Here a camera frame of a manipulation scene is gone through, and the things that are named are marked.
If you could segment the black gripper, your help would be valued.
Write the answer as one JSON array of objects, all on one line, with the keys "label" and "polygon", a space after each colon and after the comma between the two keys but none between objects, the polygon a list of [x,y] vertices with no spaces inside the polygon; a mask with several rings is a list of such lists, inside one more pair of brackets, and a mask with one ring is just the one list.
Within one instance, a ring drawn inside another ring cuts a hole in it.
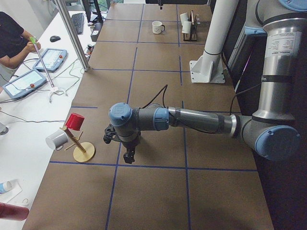
[{"label": "black gripper", "polygon": [[141,132],[138,131],[133,125],[120,125],[113,126],[109,124],[108,128],[105,129],[103,141],[109,144],[111,141],[117,141],[123,143],[127,151],[123,155],[124,162],[132,164],[135,162],[134,154],[135,147],[140,142]]}]

